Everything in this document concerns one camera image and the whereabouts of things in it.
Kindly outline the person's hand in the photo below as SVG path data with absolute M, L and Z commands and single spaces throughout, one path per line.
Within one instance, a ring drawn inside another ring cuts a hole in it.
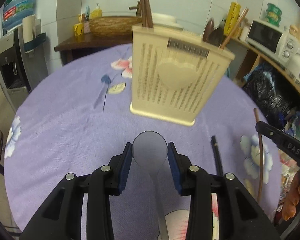
M 293 218 L 296 214 L 296 206 L 300 202 L 300 170 L 295 174 L 289 192 L 286 195 L 282 208 L 282 217 L 285 221 Z

